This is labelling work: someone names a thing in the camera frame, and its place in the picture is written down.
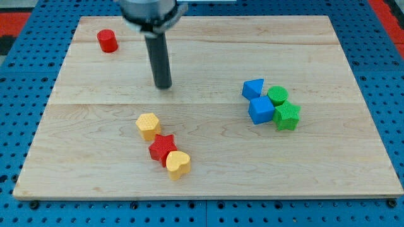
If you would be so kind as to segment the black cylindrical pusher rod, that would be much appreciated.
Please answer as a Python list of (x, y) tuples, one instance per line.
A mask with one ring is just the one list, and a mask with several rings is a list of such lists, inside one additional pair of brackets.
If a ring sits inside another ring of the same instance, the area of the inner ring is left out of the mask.
[(158, 89), (169, 89), (172, 78), (165, 34), (145, 37), (145, 42), (155, 86)]

